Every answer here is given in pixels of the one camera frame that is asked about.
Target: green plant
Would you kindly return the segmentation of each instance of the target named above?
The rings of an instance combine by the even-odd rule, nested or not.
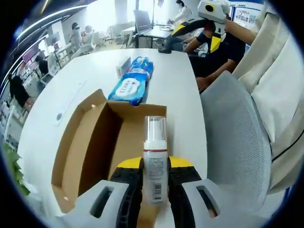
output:
[[[16,184],[20,187],[24,195],[29,195],[30,191],[23,184],[23,174],[20,172],[21,168],[17,163],[20,156],[17,154],[17,151],[13,150],[8,144],[4,145],[4,152],[8,167],[11,169]]]

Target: white pump cap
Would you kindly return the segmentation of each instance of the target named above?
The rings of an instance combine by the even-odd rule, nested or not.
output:
[[[164,116],[146,116],[145,150],[167,149],[167,125]]]

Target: cable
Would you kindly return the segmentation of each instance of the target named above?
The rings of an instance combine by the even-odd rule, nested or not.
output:
[[[283,155],[286,151],[288,151],[290,148],[292,148],[297,141],[299,141],[299,139],[302,137],[302,135],[304,134],[304,129],[302,131],[302,133],[300,134],[300,136],[294,141],[293,144],[291,144],[289,147],[287,147],[285,150],[283,150],[279,155],[277,155],[273,160],[272,162],[274,162],[277,158],[279,158],[281,155]]]

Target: cardboard box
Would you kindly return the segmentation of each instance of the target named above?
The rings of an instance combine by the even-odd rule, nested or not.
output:
[[[166,107],[107,101],[95,91],[74,111],[62,136],[52,173],[52,188],[63,213],[116,166],[143,155],[144,117],[166,116]]]

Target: blue wet wipes package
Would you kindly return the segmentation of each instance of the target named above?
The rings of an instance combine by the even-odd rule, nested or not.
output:
[[[146,94],[146,85],[153,73],[154,65],[147,57],[137,57],[127,73],[119,80],[108,100],[128,101],[138,105]]]

